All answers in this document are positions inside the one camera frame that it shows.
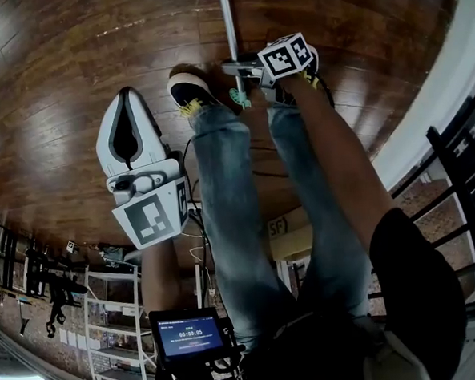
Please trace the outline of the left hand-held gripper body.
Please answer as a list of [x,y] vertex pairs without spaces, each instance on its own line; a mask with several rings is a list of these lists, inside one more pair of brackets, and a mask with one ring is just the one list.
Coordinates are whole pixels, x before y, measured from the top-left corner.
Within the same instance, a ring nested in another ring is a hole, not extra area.
[[179,161],[168,158],[112,176],[107,188],[112,214],[138,249],[178,236],[187,223],[187,178]]

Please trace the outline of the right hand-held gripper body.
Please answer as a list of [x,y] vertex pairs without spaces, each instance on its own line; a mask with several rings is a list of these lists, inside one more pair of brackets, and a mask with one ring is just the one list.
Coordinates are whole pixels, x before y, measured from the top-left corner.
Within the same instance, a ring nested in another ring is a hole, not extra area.
[[314,88],[318,84],[319,56],[301,33],[281,37],[257,53],[264,67],[260,81],[267,101],[292,102],[293,98],[277,83],[280,78],[301,75]]

